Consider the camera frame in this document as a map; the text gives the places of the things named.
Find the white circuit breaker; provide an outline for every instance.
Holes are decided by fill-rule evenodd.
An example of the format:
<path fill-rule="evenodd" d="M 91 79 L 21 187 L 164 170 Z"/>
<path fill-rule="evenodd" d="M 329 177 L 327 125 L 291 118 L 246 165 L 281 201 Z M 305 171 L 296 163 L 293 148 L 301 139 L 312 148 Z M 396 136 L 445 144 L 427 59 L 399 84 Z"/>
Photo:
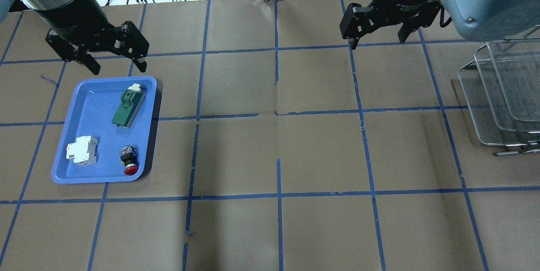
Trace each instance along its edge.
<path fill-rule="evenodd" d="M 73 144 L 66 146 L 66 159 L 76 165 L 93 165 L 96 163 L 96 146 L 98 140 L 93 136 L 81 136 L 75 139 Z"/>

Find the blue tape line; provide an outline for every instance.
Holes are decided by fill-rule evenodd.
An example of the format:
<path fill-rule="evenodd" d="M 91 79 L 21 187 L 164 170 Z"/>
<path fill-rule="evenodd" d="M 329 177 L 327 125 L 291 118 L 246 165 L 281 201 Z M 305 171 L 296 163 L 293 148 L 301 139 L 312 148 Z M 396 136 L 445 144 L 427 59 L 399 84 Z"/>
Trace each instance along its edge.
<path fill-rule="evenodd" d="M 90 257 L 88 259 L 88 268 L 87 271 L 92 270 L 92 264 L 94 263 L 94 253 L 96 252 L 96 244 L 98 242 L 98 234 L 100 233 L 100 226 L 101 226 L 101 219 L 103 216 L 103 208 L 105 207 L 105 200 L 107 198 L 107 191 L 108 191 L 108 182 L 105 183 L 103 186 L 103 194 L 102 198 L 100 200 L 100 211 L 98 212 L 98 219 L 96 222 L 96 229 L 94 230 L 94 237 L 92 239 L 92 247 L 90 248 Z"/>
<path fill-rule="evenodd" d="M 141 14 L 140 16 L 140 22 L 139 22 L 139 31 L 142 33 L 143 32 L 143 22 L 144 22 L 144 15 L 146 13 L 146 3 L 143 5 L 143 13 Z M 130 71 L 129 73 L 127 73 L 127 76 L 128 77 L 131 77 L 131 75 L 133 74 L 133 61 L 131 61 L 131 64 L 130 64 Z"/>
<path fill-rule="evenodd" d="M 13 217 L 9 225 L 8 234 L 6 235 L 5 240 L 4 240 L 4 246 L 2 246 L 2 252 L 0 252 L 0 266 L 2 266 L 2 261 L 4 260 L 5 251 L 8 248 L 9 238 L 11 238 L 11 233 L 13 232 L 13 227 L 15 225 L 15 220 L 17 219 L 17 215 L 19 214 L 20 207 L 21 207 L 21 204 L 17 203 L 17 206 L 15 207 L 15 212 L 13 213 Z"/>
<path fill-rule="evenodd" d="M 467 192 L 526 192 L 538 191 L 540 186 L 518 187 L 482 187 L 467 188 Z M 407 194 L 438 194 L 463 192 L 463 189 L 426 189 L 426 190 L 377 190 L 377 195 L 407 195 Z M 326 197 L 326 196 L 369 196 L 371 191 L 349 192 L 288 192 L 288 193 L 260 193 L 238 195 L 203 195 L 203 196 L 164 196 L 164 197 L 141 197 L 141 198 L 107 198 L 106 202 L 148 202 L 148 201 L 187 201 L 191 200 L 237 200 L 253 198 L 299 198 L 299 197 Z M 18 200 L 2 200 L 0 204 L 17 204 Z M 21 204 L 55 204 L 55 203 L 92 203 L 101 202 L 98 198 L 71 198 L 71 199 L 32 199 L 22 200 Z"/>
<path fill-rule="evenodd" d="M 185 200 L 188 200 L 188 196 L 107 198 L 106 202 L 149 202 L 149 201 L 185 201 Z"/>
<path fill-rule="evenodd" d="M 203 77 L 204 77 L 204 61 L 205 61 L 205 58 L 206 58 L 206 39 L 208 38 L 208 21 L 209 21 L 209 17 L 210 17 L 210 0 L 208 0 L 207 2 L 207 5 L 206 5 L 206 18 L 205 18 L 205 22 L 204 22 L 204 37 L 202 39 L 202 53 L 201 53 L 201 71 L 200 71 L 200 74 L 199 74 L 199 91 L 197 92 L 197 114 L 196 114 L 196 117 L 197 117 L 197 120 L 200 118 L 200 115 L 201 115 L 201 97 L 202 97 L 202 92 L 203 92 Z"/>
<path fill-rule="evenodd" d="M 45 62 L 63 62 L 62 59 L 44 59 L 44 60 L 17 60 L 17 61 L 5 61 L 2 64 L 5 65 L 16 65 L 20 63 L 45 63 Z"/>
<path fill-rule="evenodd" d="M 283 211 L 281 203 L 281 159 L 276 161 L 278 168 L 278 247 L 279 247 L 279 271 L 283 271 Z"/>
<path fill-rule="evenodd" d="M 358 113 L 357 109 L 343 109 L 335 111 L 290 111 L 286 114 L 278 114 L 277 111 L 274 112 L 276 116 L 296 116 L 296 115 L 320 115 L 320 114 L 349 114 L 349 113 Z"/>
<path fill-rule="evenodd" d="M 452 136 L 450 123 L 448 122 L 448 117 L 446 115 L 446 111 L 444 110 L 444 104 L 443 104 L 443 101 L 442 101 L 442 98 L 441 98 L 441 95 L 440 95 L 440 91 L 439 91 L 439 88 L 438 88 L 438 85 L 437 85 L 437 79 L 435 78 L 435 73 L 433 71 L 432 62 L 431 62 L 431 60 L 429 58 L 428 49 L 427 49 L 426 44 L 424 42 L 424 36 L 422 35 L 422 31 L 420 29 L 418 30 L 418 35 L 420 36 L 420 41 L 422 42 L 422 49 L 424 50 L 424 56 L 426 56 L 426 62 L 427 62 L 428 68 L 429 68 L 429 73 L 430 73 L 430 75 L 432 77 L 433 87 L 434 87 L 435 92 L 437 94 L 437 100 L 439 102 L 440 111 L 441 111 L 443 119 L 444 119 L 444 125 L 446 127 L 446 131 L 447 131 L 447 134 L 448 134 L 448 140 L 450 141 L 451 148 L 452 148 L 452 153 L 454 155 L 454 160 L 455 160 L 455 164 L 456 164 L 456 167 L 457 167 L 457 173 L 459 175 L 459 179 L 461 179 L 461 187 L 463 189 L 463 194 L 465 196 L 465 202 L 467 203 L 467 210 L 469 211 L 469 216 L 470 216 L 471 224 L 472 224 L 472 227 L 473 227 L 472 230 L 474 231 L 476 244 L 478 245 L 478 251 L 480 252 L 480 257 L 482 259 L 482 264 L 484 266 L 484 271 L 489 271 L 488 262 L 486 260 L 486 255 L 484 254 L 484 247 L 482 246 L 482 240 L 480 239 L 480 233 L 478 232 L 478 226 L 476 225 L 476 219 L 475 219 L 474 212 L 473 212 L 473 209 L 472 209 L 473 206 L 472 206 L 472 204 L 470 202 L 469 193 L 467 192 L 467 185 L 465 184 L 465 179 L 463 178 L 463 172 L 462 172 L 462 169 L 461 169 L 461 164 L 459 163 L 459 158 L 457 156 L 457 149 L 456 149 L 456 145 L 455 145 L 455 142 L 454 142 L 454 138 Z"/>
<path fill-rule="evenodd" d="M 343 13 L 345 13 L 345 3 L 343 0 L 340 0 L 341 2 L 341 9 Z M 354 55 L 353 50 L 349 47 L 349 56 L 351 57 L 351 68 L 353 71 L 353 81 L 354 81 L 354 91 L 356 94 L 356 101 L 358 103 L 358 109 L 359 109 L 359 116 L 360 116 L 360 126 L 364 125 L 364 115 L 363 115 L 363 109 L 362 109 L 362 102 L 360 100 L 359 95 L 359 89 L 358 89 L 358 80 L 356 78 L 356 65 L 354 63 Z M 364 152 L 366 154 L 366 164 L 368 168 L 368 177 L 370 179 L 370 191 L 372 194 L 372 206 L 373 206 L 373 217 L 375 220 L 375 232 L 377 235 L 377 244 L 378 244 L 378 254 L 381 260 L 381 269 L 382 271 L 386 271 L 386 263 L 384 261 L 384 251 L 382 248 L 382 236 L 381 236 L 381 227 L 378 221 L 378 208 L 377 208 L 377 200 L 376 200 L 376 192 L 375 192 L 375 183 L 373 181 L 373 173 L 372 173 L 372 167 L 371 167 L 371 159 L 370 159 L 370 149 L 368 147 L 368 139 L 366 136 L 366 129 L 361 129 L 362 131 L 362 140 L 364 144 Z"/>
<path fill-rule="evenodd" d="M 274 1 L 274 40 L 275 40 L 275 44 L 274 44 L 274 52 L 275 52 L 275 80 L 274 80 L 274 85 L 278 84 L 278 81 L 279 81 L 279 56 L 278 56 L 278 51 L 279 51 L 279 40 L 278 40 L 278 2 L 277 0 Z"/>
<path fill-rule="evenodd" d="M 348 44 L 339 45 L 321 45 L 321 46 L 295 46 L 295 47 L 280 47 L 278 50 L 301 50 L 301 49 L 322 49 L 322 48 L 343 48 L 349 47 Z"/>
<path fill-rule="evenodd" d="M 15 38 L 15 33 L 17 32 L 17 28 L 19 28 L 19 24 L 21 24 L 21 20 L 23 19 L 24 11 L 21 11 L 21 15 L 19 15 L 19 19 L 17 20 L 17 23 L 15 24 L 15 28 L 11 32 L 11 37 L 9 38 L 8 44 L 5 47 L 4 54 L 2 54 L 2 59 L 0 59 L 0 65 L 2 65 L 5 60 L 6 55 L 8 55 L 9 47 L 11 46 L 11 43 L 13 42 L 13 38 Z"/>
<path fill-rule="evenodd" d="M 467 109 L 467 106 L 451 106 L 444 107 L 444 109 Z M 410 108 L 380 108 L 380 109 L 363 109 L 364 113 L 372 112 L 385 112 L 385 111 L 430 111 L 430 110 L 439 110 L 440 107 L 410 107 Z M 276 116 L 296 116 L 296 115 L 320 115 L 320 114 L 350 114 L 358 113 L 357 109 L 341 109 L 341 110 L 332 110 L 332 111 L 290 111 L 286 114 L 278 114 L 277 111 L 274 112 Z M 258 113 L 253 114 L 227 114 L 227 115 L 204 115 L 200 116 L 199 119 L 223 119 L 223 118 L 243 118 L 243 117 L 257 117 Z M 152 118 L 153 120 L 158 121 L 173 121 L 173 120 L 194 120 L 197 119 L 196 116 L 186 116 L 186 117 L 158 117 Z M 49 122 L 18 122 L 18 123 L 0 123 L 0 127 L 19 127 L 27 125 L 63 125 L 64 121 L 49 121 Z"/>
<path fill-rule="evenodd" d="M 27 199 L 23 200 L 21 204 L 32 203 L 89 203 L 89 202 L 101 202 L 98 198 L 72 198 L 72 199 Z"/>
<path fill-rule="evenodd" d="M 147 57 L 166 57 L 166 56 L 185 56 L 185 55 L 201 55 L 202 51 L 185 51 L 185 52 L 161 52 L 159 54 L 148 54 Z"/>
<path fill-rule="evenodd" d="M 50 121 L 50 122 L 45 122 L 44 124 L 45 125 L 63 125 L 64 121 Z"/>
<path fill-rule="evenodd" d="M 450 106 L 450 107 L 444 107 L 444 109 L 468 109 L 468 106 Z"/>
<path fill-rule="evenodd" d="M 435 44 L 435 43 L 466 43 L 466 42 L 470 42 L 469 40 L 430 40 L 430 41 L 425 41 L 424 40 L 424 43 L 425 44 Z"/>
<path fill-rule="evenodd" d="M 290 192 L 282 193 L 281 197 L 327 197 L 327 196 L 365 196 L 371 195 L 371 191 L 351 192 Z"/>
<path fill-rule="evenodd" d="M 262 193 L 262 194 L 241 194 L 241 195 L 203 195 L 203 196 L 191 196 L 191 200 L 235 200 L 235 199 L 253 199 L 253 198 L 274 198 L 277 197 L 275 193 Z"/>
<path fill-rule="evenodd" d="M 26 127 L 29 125 L 44 125 L 44 122 L 0 123 L 0 127 Z"/>
<path fill-rule="evenodd" d="M 416 45 L 420 44 L 420 41 L 412 41 L 412 42 L 384 42 L 384 43 L 359 43 L 358 47 L 368 47 L 368 46 L 391 46 L 391 45 Z"/>
<path fill-rule="evenodd" d="M 187 242 L 184 243 L 184 252 L 182 253 L 182 271 L 186 271 L 187 267 Z"/>
<path fill-rule="evenodd" d="M 186 117 L 160 117 L 157 118 L 158 121 L 170 121 L 170 120 L 192 120 L 197 119 L 195 116 L 186 116 Z"/>
<path fill-rule="evenodd" d="M 440 194 L 440 193 L 459 193 L 463 189 L 428 189 L 428 190 L 387 190 L 377 191 L 377 195 L 403 195 L 403 194 Z"/>
<path fill-rule="evenodd" d="M 186 231 L 191 226 L 191 206 L 193 203 L 193 185 L 195 183 L 195 166 L 197 164 L 197 145 L 199 142 L 199 125 L 195 125 L 195 140 L 193 140 L 193 156 L 191 157 L 191 175 L 189 176 L 189 199 L 187 200 Z"/>
<path fill-rule="evenodd" d="M 207 115 L 201 116 L 200 119 L 224 119 L 224 118 L 245 118 L 245 117 L 257 117 L 259 114 L 233 114 L 233 115 Z"/>
<path fill-rule="evenodd" d="M 49 104 L 49 110 L 47 111 L 47 116 L 45 117 L 45 121 L 44 121 L 45 125 L 49 122 L 49 117 L 52 112 L 52 107 L 54 106 L 54 100 L 56 100 L 56 94 L 58 94 L 58 89 L 60 88 L 60 82 L 62 82 L 62 78 L 64 77 L 64 71 L 66 70 L 67 65 L 68 65 L 67 62 L 64 62 L 64 64 L 62 64 L 62 70 L 60 71 L 60 76 L 58 77 L 57 85 L 54 88 L 54 93 L 52 94 L 51 104 Z"/>
<path fill-rule="evenodd" d="M 133 63 L 133 61 L 131 61 L 131 63 L 130 63 L 130 69 L 129 69 L 129 71 L 127 72 L 127 76 L 128 76 L 128 77 L 131 77 L 131 74 L 133 73 L 133 65 L 135 65 L 135 64 Z"/>
<path fill-rule="evenodd" d="M 376 113 L 381 111 L 432 111 L 440 110 L 440 107 L 410 107 L 410 108 L 372 108 L 364 109 L 363 113 Z"/>
<path fill-rule="evenodd" d="M 254 48 L 254 49 L 233 49 L 233 50 L 214 50 L 207 51 L 207 54 L 231 54 L 236 52 L 258 52 L 258 51 L 270 51 L 274 48 Z"/>
<path fill-rule="evenodd" d="M 538 191 L 540 186 L 467 188 L 467 192 Z"/>

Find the wire rack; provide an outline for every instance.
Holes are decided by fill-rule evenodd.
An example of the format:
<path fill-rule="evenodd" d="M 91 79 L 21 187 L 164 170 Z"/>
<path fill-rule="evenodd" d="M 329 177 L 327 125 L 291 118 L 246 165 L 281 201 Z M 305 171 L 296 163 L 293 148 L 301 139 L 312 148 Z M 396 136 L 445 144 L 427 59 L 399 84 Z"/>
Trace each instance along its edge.
<path fill-rule="evenodd" d="M 488 42 L 459 70 L 478 139 L 540 152 L 540 38 Z"/>

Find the grid of blue tape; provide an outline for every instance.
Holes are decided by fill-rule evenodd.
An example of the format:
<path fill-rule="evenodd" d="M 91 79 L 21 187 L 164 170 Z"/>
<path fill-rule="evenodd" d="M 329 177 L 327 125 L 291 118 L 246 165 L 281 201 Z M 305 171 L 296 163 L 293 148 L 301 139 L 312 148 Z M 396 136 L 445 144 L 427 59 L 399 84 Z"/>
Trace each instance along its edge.
<path fill-rule="evenodd" d="M 343 3 L 343 0 L 341 1 L 341 7 L 342 10 L 345 11 L 345 4 Z M 259 51 L 275 51 L 275 82 L 277 83 L 279 81 L 279 66 L 278 66 L 278 52 L 280 50 L 301 50 L 301 49 L 326 49 L 326 48 L 348 48 L 349 46 L 347 44 L 340 44 L 340 45 L 333 45 L 333 46 L 297 46 L 297 47 L 287 47 L 287 48 L 280 48 L 278 46 L 278 3 L 276 2 L 274 4 L 274 29 L 275 29 L 275 47 L 274 48 L 266 48 L 266 49 L 242 49 L 242 50 L 220 50 L 220 51 L 206 51 L 206 39 L 208 36 L 208 17 L 210 15 L 210 0 L 208 1 L 208 5 L 206 8 L 206 19 L 205 19 L 205 30 L 204 30 L 204 40 L 203 40 L 203 49 L 201 52 L 170 52 L 170 53 L 162 53 L 162 54 L 150 54 L 148 57 L 162 57 L 162 56 L 179 56 L 179 55 L 202 55 L 201 60 L 201 67 L 200 67 L 200 78 L 199 78 L 199 90 L 197 94 L 197 114 L 194 117 L 159 117 L 155 118 L 159 121 L 166 121 L 166 120 L 187 120 L 187 119 L 194 119 L 194 120 L 202 120 L 202 119 L 221 119 L 221 118 L 237 118 L 237 117 L 256 117 L 259 114 L 231 114 L 231 115 L 214 115 L 214 116 L 201 116 L 200 115 L 200 102 L 201 102 L 201 93 L 203 88 L 203 76 L 204 76 L 204 63 L 205 63 L 205 55 L 206 54 L 221 54 L 221 53 L 230 53 L 230 52 L 259 52 Z M 141 20 L 139 24 L 139 29 L 142 30 L 143 27 L 143 21 L 144 16 L 146 12 L 146 4 L 143 6 L 143 13 L 141 15 Z M 2 55 L 2 59 L 0 60 L 0 65 L 2 64 L 13 64 L 13 63 L 37 63 L 37 62 L 61 62 L 60 59 L 46 59 L 46 60 L 28 60 L 28 61 L 4 61 L 6 54 L 8 53 L 8 50 L 11 46 L 11 42 L 13 41 L 13 38 L 15 37 L 16 31 L 19 28 L 19 24 L 21 22 L 21 19 L 23 17 L 24 13 L 21 13 L 19 16 L 19 19 L 16 23 L 15 29 L 13 30 L 10 40 L 8 42 L 8 45 Z M 33 165 L 35 163 L 35 158 L 37 156 L 37 153 L 39 151 L 40 144 L 43 139 L 43 135 L 45 132 L 45 129 L 48 125 L 63 125 L 63 121 L 49 121 L 49 116 L 52 111 L 52 106 L 54 105 L 54 100 L 56 98 L 56 94 L 58 92 L 58 88 L 60 86 L 60 83 L 62 81 L 62 76 L 65 71 L 66 63 L 62 64 L 62 70 L 60 72 L 60 75 L 58 77 L 58 83 L 54 90 L 54 94 L 52 96 L 52 100 L 49 105 L 49 109 L 45 118 L 45 121 L 43 122 L 26 122 L 26 123 L 0 123 L 0 127 L 13 127 L 13 126 L 29 126 L 29 125 L 40 125 L 42 126 L 41 133 L 38 138 L 37 145 L 35 146 L 35 150 L 32 156 L 32 161 L 30 163 L 27 176 L 25 178 L 25 181 L 23 183 L 23 187 L 21 190 L 21 194 L 19 195 L 18 200 L 13 201 L 0 201 L 0 204 L 14 204 L 15 212 L 12 217 L 12 221 L 10 224 L 10 227 L 8 229 L 8 234 L 6 235 L 4 244 L 2 246 L 2 252 L 0 254 L 0 266 L 2 265 L 2 261 L 5 256 L 6 248 L 8 247 L 8 243 L 10 240 L 11 233 L 13 231 L 13 227 L 15 225 L 15 221 L 17 219 L 17 215 L 19 213 L 19 208 L 21 207 L 21 204 L 35 204 L 35 203 L 100 203 L 100 209 L 98 212 L 98 219 L 96 223 L 96 229 L 94 231 L 93 240 L 92 240 L 92 247 L 91 252 L 89 254 L 89 262 L 88 262 L 88 271 L 92 269 L 92 263 L 93 263 L 93 256 L 96 250 L 96 244 L 98 239 L 98 234 L 100 231 L 100 224 L 101 219 L 103 215 L 103 209 L 106 202 L 145 202 L 145 201 L 187 201 L 187 211 L 186 211 L 186 231 L 188 234 L 191 234 L 189 232 L 190 225 L 191 225 L 191 208 L 192 208 L 192 202 L 198 201 L 198 200 L 235 200 L 235 199 L 247 199 L 247 198 L 277 198 L 278 200 L 278 257 L 279 257 L 279 269 L 280 271 L 284 270 L 284 256 L 283 256 L 283 219 L 282 219 L 282 204 L 281 200 L 282 198 L 298 198 L 298 197 L 321 197 L 321 196 L 371 196 L 372 197 L 372 203 L 373 203 L 373 213 L 374 213 L 374 222 L 375 222 L 375 228 L 376 228 L 376 235 L 377 235 L 377 241 L 378 241 L 378 250 L 380 255 L 380 261 L 381 261 L 381 267 L 382 270 L 386 270 L 386 264 L 384 261 L 384 252 L 383 252 L 383 240 L 381 237 L 381 229 L 379 225 L 379 219 L 378 219 L 378 209 L 377 209 L 377 201 L 376 196 L 378 195 L 398 195 L 398 194 L 438 194 L 438 193 L 462 193 L 465 196 L 465 201 L 467 202 L 467 209 L 469 211 L 469 216 L 471 219 L 471 223 L 474 229 L 475 238 L 478 244 L 478 250 L 480 252 L 480 256 L 482 258 L 482 263 L 484 266 L 484 270 L 488 271 L 488 263 L 486 261 L 486 256 L 484 255 L 484 251 L 482 248 L 482 242 L 480 239 L 480 235 L 478 233 L 478 227 L 476 225 L 475 217 L 474 217 L 474 211 L 472 209 L 472 205 L 470 203 L 469 193 L 470 192 L 507 192 L 507 191 L 528 191 L 528 190 L 540 190 L 540 186 L 521 186 L 521 187 L 487 187 L 487 188 L 468 188 L 465 184 L 465 180 L 462 177 L 461 172 L 461 165 L 459 163 L 459 157 L 457 156 L 457 150 L 456 146 L 454 144 L 454 140 L 452 137 L 450 125 L 448 123 L 446 110 L 448 109 L 465 109 L 467 106 L 444 106 L 442 102 L 442 98 L 440 96 L 440 91 L 437 86 L 437 80 L 434 75 L 434 71 L 432 69 L 432 65 L 430 62 L 429 54 L 426 49 L 426 44 L 436 44 L 436 43 L 456 43 L 456 42 L 466 42 L 466 40 L 437 40 L 437 41 L 425 41 L 424 37 L 422 36 L 422 33 L 420 30 L 418 30 L 420 35 L 420 41 L 419 42 L 405 42 L 405 44 L 421 44 L 424 55 L 426 56 L 426 62 L 428 64 L 428 68 L 432 77 L 432 82 L 434 86 L 434 90 L 437 94 L 437 99 L 439 106 L 436 107 L 410 107 L 410 108 L 395 108 L 395 109 L 363 109 L 361 99 L 359 96 L 359 89 L 358 89 L 358 82 L 356 78 L 356 67 L 354 63 L 354 54 L 352 50 L 349 48 L 349 55 L 351 58 L 351 69 L 353 72 L 353 81 L 355 86 L 355 94 L 356 94 L 356 101 L 358 104 L 357 109 L 348 109 L 348 110 L 338 110 L 338 111 L 302 111 L 302 112 L 290 112 L 286 114 L 278 114 L 275 113 L 277 116 L 294 116 L 294 115 L 313 115 L 313 114 L 346 114 L 346 113 L 358 113 L 360 117 L 361 124 L 364 124 L 364 113 L 369 112 L 382 112 L 382 111 L 441 111 L 445 123 L 445 127 L 448 134 L 448 139 L 451 143 L 451 148 L 453 151 L 455 164 L 457 167 L 458 175 L 461 179 L 461 188 L 455 188 L 455 189 L 430 189 L 430 190 L 376 190 L 374 181 L 373 181 L 373 173 L 371 169 L 370 164 L 370 152 L 369 152 L 369 146 L 368 146 L 368 139 L 366 135 L 365 129 L 362 131 L 362 142 L 364 144 L 364 149 L 366 150 L 366 162 L 367 162 L 367 168 L 368 168 L 368 177 L 370 179 L 370 190 L 369 191 L 358 191 L 358 192 L 288 192 L 283 193 L 281 191 L 281 161 L 280 159 L 276 162 L 276 172 L 277 172 L 277 192 L 276 193 L 265 193 L 265 194 L 241 194 L 241 195 L 222 195 L 222 196 L 193 196 L 193 185 L 194 185 L 194 179 L 195 179 L 195 169 L 196 164 L 195 161 L 197 159 L 197 141 L 198 141 L 198 134 L 199 134 L 199 125 L 196 125 L 195 127 L 195 135 L 194 135 L 194 144 L 193 144 L 193 156 L 192 156 L 192 168 L 191 168 L 191 176 L 189 180 L 189 195 L 188 196 L 170 196 L 170 197 L 154 197 L 154 198 L 107 198 L 107 191 L 108 191 L 108 183 L 104 184 L 103 188 L 103 194 L 102 198 L 75 198 L 75 199 L 65 199 L 65 200 L 24 200 L 24 194 L 25 190 L 27 188 L 28 181 L 30 179 L 30 175 L 32 174 Z M 399 45 L 398 42 L 388 42 L 388 43 L 367 43 L 367 44 L 359 44 L 359 47 L 362 46 L 391 46 L 391 45 Z M 121 56 L 104 56 L 104 57 L 96 57 L 97 60 L 99 59 L 119 59 L 122 58 Z M 131 73 L 133 71 L 133 63 L 130 64 L 130 69 L 128 75 L 131 76 Z M 187 263 L 187 255 L 188 255 L 188 248 L 189 244 L 184 244 L 183 249 L 183 270 L 186 269 L 186 263 Z"/>

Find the robotic arm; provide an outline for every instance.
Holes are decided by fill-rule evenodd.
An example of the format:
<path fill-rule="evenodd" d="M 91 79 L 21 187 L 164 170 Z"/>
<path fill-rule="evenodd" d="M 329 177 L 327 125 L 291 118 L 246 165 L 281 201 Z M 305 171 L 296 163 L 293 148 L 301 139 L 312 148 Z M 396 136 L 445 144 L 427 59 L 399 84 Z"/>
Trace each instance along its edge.
<path fill-rule="evenodd" d="M 110 51 L 128 57 L 141 72 L 146 71 L 145 57 L 150 44 L 131 21 L 114 27 L 96 0 L 27 0 L 51 27 L 46 42 L 64 61 L 72 60 L 85 65 L 94 75 L 100 73 L 100 65 L 89 51 Z M 7 14 L 6 3 L 0 21 Z"/>
<path fill-rule="evenodd" d="M 451 14 L 446 22 L 444 8 Z M 440 11 L 441 27 L 453 21 L 462 37 L 477 42 L 514 35 L 540 22 L 540 0 L 372 0 L 367 7 L 349 4 L 341 35 L 355 49 L 362 36 L 402 24 L 397 35 L 403 43 L 419 27 L 429 27 Z"/>

